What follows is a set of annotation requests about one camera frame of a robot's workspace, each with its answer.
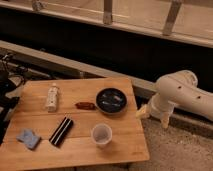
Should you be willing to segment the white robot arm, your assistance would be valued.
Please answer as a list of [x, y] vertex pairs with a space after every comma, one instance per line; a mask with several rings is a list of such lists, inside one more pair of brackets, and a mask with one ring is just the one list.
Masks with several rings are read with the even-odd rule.
[[155, 117], [167, 129], [174, 108], [180, 106], [213, 121], [213, 93], [197, 87], [198, 78], [190, 70], [181, 70], [159, 77], [156, 93], [137, 112], [138, 119]]

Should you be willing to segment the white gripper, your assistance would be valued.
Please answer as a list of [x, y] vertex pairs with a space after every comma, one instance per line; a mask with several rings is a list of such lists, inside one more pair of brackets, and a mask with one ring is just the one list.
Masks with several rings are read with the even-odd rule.
[[146, 119], [149, 114], [161, 121], [162, 127], [167, 129], [169, 126], [170, 116], [174, 112], [174, 104], [163, 98], [159, 93], [151, 97], [148, 105], [143, 105], [137, 112], [138, 119]]

